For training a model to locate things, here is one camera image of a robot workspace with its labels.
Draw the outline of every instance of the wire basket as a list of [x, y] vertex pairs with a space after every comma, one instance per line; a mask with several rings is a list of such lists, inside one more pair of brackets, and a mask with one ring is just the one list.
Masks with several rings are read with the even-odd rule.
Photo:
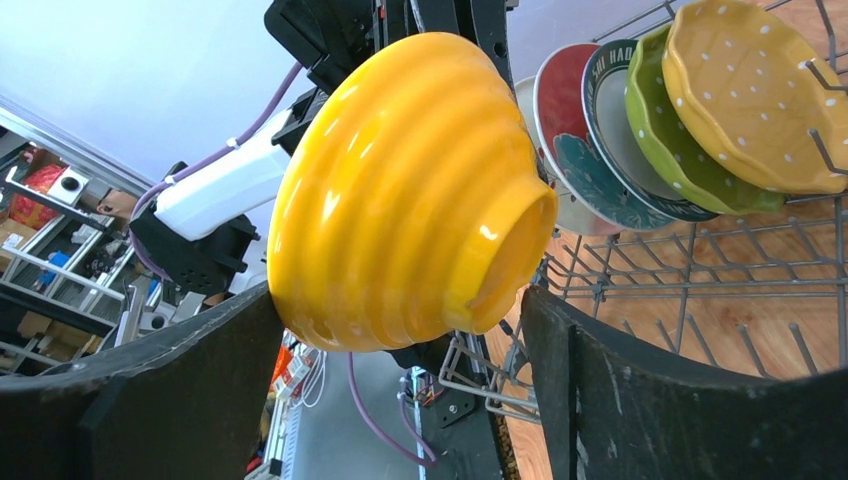
[[[593, 42], [641, 37], [674, 18], [674, 3], [664, 1]], [[839, 69], [837, 60], [848, 51], [837, 52], [828, 13], [833, 6], [781, 0], [766, 9], [782, 7], [785, 14], [776, 13], [792, 24], [793, 8], [815, 8], [822, 32], [808, 40], [842, 75], [848, 69]], [[837, 8], [848, 15], [848, 9]], [[815, 66], [810, 73], [822, 88], [848, 93], [826, 84]], [[848, 173], [834, 167], [818, 133], [809, 134], [830, 170]], [[637, 338], [716, 367], [766, 378], [840, 368], [848, 364], [847, 194], [792, 198], [777, 214], [722, 216], [648, 234], [555, 234], [533, 283]], [[517, 312], [511, 316], [517, 318]], [[520, 322], [514, 327], [501, 322], [501, 330], [510, 339], [502, 364], [457, 335], [439, 381], [485, 397], [494, 413], [540, 423]], [[489, 371], [488, 385], [457, 374], [462, 356]]]

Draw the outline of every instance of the green plate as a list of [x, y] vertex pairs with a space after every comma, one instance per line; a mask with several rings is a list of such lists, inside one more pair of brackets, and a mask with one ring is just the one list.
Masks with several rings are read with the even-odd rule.
[[627, 119], [642, 153], [681, 196], [707, 210], [744, 215], [780, 209], [785, 195], [755, 187], [727, 171], [680, 121], [663, 82], [668, 31], [667, 26], [642, 37], [627, 71]]

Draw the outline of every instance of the wooden table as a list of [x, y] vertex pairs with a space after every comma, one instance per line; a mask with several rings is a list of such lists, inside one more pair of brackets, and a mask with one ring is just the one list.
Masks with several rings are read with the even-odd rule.
[[[758, 1], [756, 3], [767, 5], [771, 2]], [[848, 2], [825, 0], [825, 5], [837, 34], [837, 51], [844, 51], [848, 49]], [[818, 52], [823, 55], [826, 54], [827, 35], [813, 0], [794, 0], [792, 3], [776, 9], [774, 13], [804, 33]], [[840, 66], [842, 68], [848, 66], [848, 57], [840, 59]], [[829, 216], [832, 218], [833, 205], [829, 202], [817, 202], [790, 206], [785, 209], [783, 215], [794, 215], [802, 220], [828, 218]], [[746, 220], [749, 224], [755, 226], [773, 223], [775, 218], [768, 215], [754, 215], [747, 217]], [[730, 225], [733, 222], [735, 222], [734, 218], [722, 217], [710, 222], [707, 226], [711, 229], [723, 230], [732, 228]], [[674, 231], [685, 238], [688, 228], [685, 224], [676, 224], [671, 227], [671, 230], [667, 229], [660, 232], [659, 235], [668, 235], [670, 231]], [[815, 236], [813, 240], [816, 248], [822, 252], [833, 252], [835, 249], [832, 235]], [[576, 241], [576, 236], [563, 234], [561, 238], [551, 241], [548, 251], [563, 264], [570, 265], [571, 258], [562, 246], [568, 245], [573, 249]], [[604, 239], [586, 238], [584, 242], [602, 244]], [[781, 252], [797, 251], [801, 248], [797, 240], [788, 234], [771, 235], [763, 242], [764, 247], [774, 255], [779, 255]], [[750, 245], [743, 241], [729, 239], [729, 242], [725, 242], [722, 248], [731, 252], [734, 260], [739, 263], [755, 263], [756, 253], [752, 251]], [[698, 253], [700, 255], [698, 260], [709, 264], [709, 249], [703, 248]], [[660, 252], [659, 254], [662, 258], [680, 255], [679, 252], [675, 254], [673, 251]], [[594, 261], [585, 253], [581, 253], [580, 258], [589, 264]], [[803, 278], [831, 277], [833, 272], [825, 271], [826, 268], [818, 266], [808, 269], [809, 271], [803, 273]], [[521, 292], [516, 296], [516, 305], [506, 317], [507, 321], [513, 326], [518, 321], [520, 295]], [[590, 299], [571, 299], [569, 302], [587, 313], [591, 313], [594, 304]], [[677, 299], [610, 299], [601, 304], [598, 310], [598, 319], [620, 328], [620, 320], [626, 318], [638, 337], [665, 347], [665, 341], [657, 329], [655, 321], [660, 319], [669, 334], [674, 337], [677, 334], [679, 306], [680, 302]], [[702, 334], [711, 346], [716, 361], [723, 368], [757, 375], [757, 369], [746, 350], [742, 337], [738, 334], [738, 326], [747, 325], [750, 337], [757, 346], [763, 366], [770, 374], [778, 378], [808, 375], [808, 370], [798, 353], [795, 340], [787, 328], [787, 324], [792, 321], [796, 322], [804, 332], [812, 356], [820, 371], [838, 366], [838, 346], [834, 341], [837, 334], [837, 310], [834, 298], [691, 299], [687, 304], [687, 312], [698, 319], [698, 326]], [[496, 363], [503, 362], [511, 343], [510, 339], [499, 329], [495, 329], [486, 334], [486, 341], [492, 359]], [[707, 362], [707, 357], [699, 347], [691, 328], [684, 329], [681, 354], [694, 360]], [[530, 382], [529, 368], [525, 368], [520, 377], [521, 380]], [[520, 392], [509, 388], [506, 389], [505, 393], [520, 394]], [[550, 480], [552, 475], [541, 426], [510, 417], [507, 417], [507, 424], [522, 478], [525, 480]]]

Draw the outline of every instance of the white backdrop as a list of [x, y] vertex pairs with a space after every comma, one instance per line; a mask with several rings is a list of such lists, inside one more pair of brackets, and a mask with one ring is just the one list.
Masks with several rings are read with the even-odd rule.
[[[265, 30], [269, 0], [0, 0], [0, 95], [151, 182], [240, 134], [293, 58]], [[515, 79], [556, 47], [658, 0], [521, 0]], [[282, 105], [310, 88], [298, 78]], [[270, 206], [251, 214], [267, 229]]]

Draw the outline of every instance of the ribbed bowl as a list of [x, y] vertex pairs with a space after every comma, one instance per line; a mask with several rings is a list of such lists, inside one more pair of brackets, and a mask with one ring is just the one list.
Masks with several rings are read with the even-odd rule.
[[554, 228], [534, 158], [476, 45], [425, 33], [380, 51], [330, 96], [280, 186], [268, 282], [283, 323], [330, 351], [490, 329]]

